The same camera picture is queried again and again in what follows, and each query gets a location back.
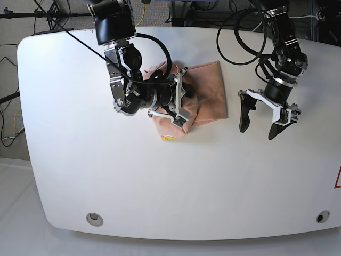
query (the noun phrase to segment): fabric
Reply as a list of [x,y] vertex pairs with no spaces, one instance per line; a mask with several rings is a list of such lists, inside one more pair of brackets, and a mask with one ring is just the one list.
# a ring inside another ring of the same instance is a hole
[[[147,79],[155,70],[165,71],[166,68],[167,64],[164,62],[148,72],[145,71],[143,76]],[[180,68],[173,63],[171,73],[175,74],[179,70]],[[190,113],[190,120],[181,129],[172,124],[169,118],[153,116],[152,119],[163,140],[182,138],[191,127],[227,118],[225,90],[218,61],[189,67],[183,81],[190,84],[196,92],[193,98],[182,98],[183,108]],[[166,114],[161,108],[157,111]]]

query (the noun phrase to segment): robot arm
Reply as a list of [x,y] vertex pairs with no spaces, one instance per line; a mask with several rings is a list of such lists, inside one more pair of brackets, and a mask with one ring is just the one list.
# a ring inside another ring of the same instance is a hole
[[[88,4],[94,18],[96,36],[99,45],[106,47],[104,54],[110,75],[110,88],[113,95],[113,105],[118,113],[132,116],[139,109],[148,108],[149,116],[160,115],[172,120],[172,123],[182,127],[189,120],[189,112],[181,106],[181,98],[190,96],[192,89],[182,83],[186,69],[176,76],[169,75],[171,56],[161,41],[135,30],[132,7],[129,0],[83,0]],[[163,73],[156,70],[151,77],[144,81],[140,68],[142,56],[138,49],[129,42],[132,37],[151,39],[158,43],[167,57],[167,70]],[[163,108],[168,114],[156,112]]]
[[[298,121],[297,116],[301,111],[296,104],[289,106],[287,99],[297,83],[298,77],[307,69],[308,61],[307,56],[301,52],[287,13],[289,0],[261,0],[259,4],[265,13],[267,24],[274,32],[273,45],[275,50],[270,56],[261,56],[256,67],[256,72],[257,68],[261,67],[266,76],[265,90],[248,89],[239,92],[241,99],[239,128],[240,132],[245,132],[248,129],[250,124],[248,113],[250,110],[256,110],[257,101],[262,101],[273,109],[273,125],[269,133],[271,140]],[[253,50],[245,44],[242,46],[252,53]],[[269,59],[275,62],[275,68]]]

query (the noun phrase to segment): red warning sign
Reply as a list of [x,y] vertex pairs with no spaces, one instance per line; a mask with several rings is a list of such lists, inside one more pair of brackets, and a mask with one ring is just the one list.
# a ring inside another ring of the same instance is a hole
[[339,171],[339,175],[337,176],[335,187],[334,188],[341,188],[341,179],[340,179],[340,174],[341,174],[341,167]]

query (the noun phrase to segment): yellow cable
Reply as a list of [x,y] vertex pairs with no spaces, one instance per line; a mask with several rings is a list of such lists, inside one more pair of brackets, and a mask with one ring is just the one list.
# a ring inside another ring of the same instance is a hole
[[12,133],[16,134],[16,132],[13,132],[12,130],[7,129],[7,128],[3,128],[3,129],[1,129],[1,130],[3,130],[3,131],[9,131],[9,132],[12,132]]
[[16,125],[15,125],[15,120],[16,120],[16,118],[17,118],[17,115],[18,115],[20,112],[21,112],[21,110],[18,110],[18,112],[17,112],[16,115],[14,116],[14,121],[13,121],[14,130],[15,130],[15,133],[16,133],[16,134],[18,133],[18,131],[17,131],[17,127],[16,127]]
[[143,18],[144,18],[144,13],[145,13],[145,4],[143,5],[142,18],[141,18],[140,22],[136,25],[136,27],[137,27],[139,24],[141,24],[141,22],[142,22],[142,20],[143,20]]

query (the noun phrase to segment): round hole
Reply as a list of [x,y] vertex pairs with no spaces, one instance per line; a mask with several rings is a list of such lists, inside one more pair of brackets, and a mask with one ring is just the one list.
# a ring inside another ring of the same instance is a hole
[[329,216],[330,216],[329,211],[323,211],[316,217],[316,222],[325,223],[328,220]]
[[102,217],[96,213],[89,213],[86,216],[86,220],[90,225],[92,225],[94,227],[99,227],[99,226],[103,225]]

